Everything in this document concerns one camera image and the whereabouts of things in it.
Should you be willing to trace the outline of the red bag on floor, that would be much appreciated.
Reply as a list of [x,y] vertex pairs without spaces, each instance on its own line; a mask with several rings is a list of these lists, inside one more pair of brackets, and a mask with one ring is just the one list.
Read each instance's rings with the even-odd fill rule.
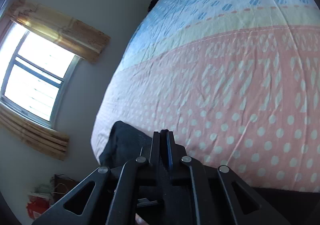
[[26,205],[28,216],[35,220],[40,217],[52,205],[52,198],[48,195],[29,194]]

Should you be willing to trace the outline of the polka dot bed sheet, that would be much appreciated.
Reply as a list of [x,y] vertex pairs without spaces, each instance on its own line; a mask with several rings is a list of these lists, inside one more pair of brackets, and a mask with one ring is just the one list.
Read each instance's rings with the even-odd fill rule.
[[205,165],[255,187],[319,192],[319,8],[314,0],[159,0],[95,119],[167,129]]

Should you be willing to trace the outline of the black item beside bed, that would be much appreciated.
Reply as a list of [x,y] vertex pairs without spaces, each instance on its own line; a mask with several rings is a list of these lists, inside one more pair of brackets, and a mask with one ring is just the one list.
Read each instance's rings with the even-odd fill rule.
[[154,7],[155,5],[158,3],[159,0],[152,0],[148,6],[148,12],[150,12]]

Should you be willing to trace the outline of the yellow left window curtain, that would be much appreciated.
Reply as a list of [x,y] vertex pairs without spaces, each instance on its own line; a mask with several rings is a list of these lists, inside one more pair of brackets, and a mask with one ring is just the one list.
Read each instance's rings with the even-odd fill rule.
[[15,0],[5,14],[30,32],[91,63],[110,41],[94,27],[32,0]]

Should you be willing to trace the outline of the left side window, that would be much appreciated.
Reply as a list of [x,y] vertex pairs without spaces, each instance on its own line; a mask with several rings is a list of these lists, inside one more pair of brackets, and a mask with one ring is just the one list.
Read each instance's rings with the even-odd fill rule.
[[78,61],[75,54],[9,21],[1,33],[1,102],[53,127]]

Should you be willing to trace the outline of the black pants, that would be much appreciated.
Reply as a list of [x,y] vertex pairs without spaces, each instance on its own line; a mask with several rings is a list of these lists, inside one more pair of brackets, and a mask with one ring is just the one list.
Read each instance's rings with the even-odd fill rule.
[[[112,126],[109,140],[104,151],[99,156],[101,165],[109,168],[122,168],[123,165],[136,157],[149,158],[153,138],[138,129],[117,121]],[[170,184],[169,173],[166,169],[165,156],[157,156],[157,164],[148,169],[140,170],[136,177],[138,189],[136,190],[137,203],[145,198],[155,204],[137,208],[137,214],[147,224],[175,224],[177,214],[174,209],[175,194],[178,188]]]

